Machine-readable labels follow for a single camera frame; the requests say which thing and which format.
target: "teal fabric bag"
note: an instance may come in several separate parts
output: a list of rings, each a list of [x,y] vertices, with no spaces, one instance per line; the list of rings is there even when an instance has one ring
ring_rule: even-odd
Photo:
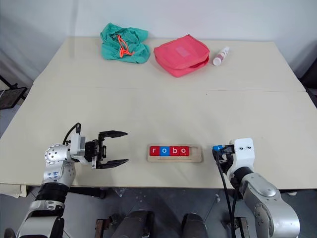
[[[145,30],[133,27],[122,28],[109,23],[100,33],[100,37],[103,41],[101,54],[106,60],[145,63],[150,57],[150,48],[142,44],[148,37],[148,32]]]

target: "pink bag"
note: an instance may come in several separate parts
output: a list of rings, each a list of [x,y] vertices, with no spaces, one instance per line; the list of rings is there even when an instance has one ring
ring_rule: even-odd
[[[208,47],[191,35],[154,48],[155,59],[175,77],[191,73],[209,61]]]

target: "bottle cap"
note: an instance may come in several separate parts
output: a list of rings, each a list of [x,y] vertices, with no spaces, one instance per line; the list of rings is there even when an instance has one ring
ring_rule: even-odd
[[[214,66],[218,66],[221,64],[221,59],[216,57],[213,59],[212,63],[214,64]]]

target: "table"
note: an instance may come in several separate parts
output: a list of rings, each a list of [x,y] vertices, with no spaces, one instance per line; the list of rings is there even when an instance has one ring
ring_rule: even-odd
[[[66,59],[69,48],[65,44],[70,41],[75,50],[73,58]],[[36,79],[0,140],[0,182],[39,185],[44,151],[61,143],[69,128],[80,122],[88,140],[96,139],[99,131],[128,132],[128,136],[107,139],[106,145],[107,159],[130,161],[94,171],[76,164],[73,186],[222,188],[211,147],[252,137],[256,172],[280,189],[317,188],[317,110],[275,45],[204,42],[209,47],[234,46],[232,55],[219,67],[208,65],[186,77],[173,78],[155,65],[153,56],[145,64],[106,61],[90,52],[98,47],[97,39],[68,39]],[[232,65],[239,63],[236,54],[240,48],[265,48],[264,56],[257,59],[274,55],[277,60],[268,63],[267,69],[264,62],[250,61],[249,67],[261,72],[255,77],[254,70],[245,73]],[[263,78],[273,77],[274,70],[283,83],[279,78]],[[149,163],[150,143],[199,144],[204,160]]]

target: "orange drawstring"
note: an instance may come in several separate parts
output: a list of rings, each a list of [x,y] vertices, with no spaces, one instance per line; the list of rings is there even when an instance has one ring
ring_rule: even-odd
[[[123,57],[123,54],[129,55],[129,56],[133,55],[134,52],[132,52],[132,53],[129,52],[129,48],[128,48],[127,44],[125,43],[125,41],[122,39],[122,37],[120,35],[117,35],[117,36],[118,36],[118,42],[121,46],[120,52],[119,52],[120,58]]]

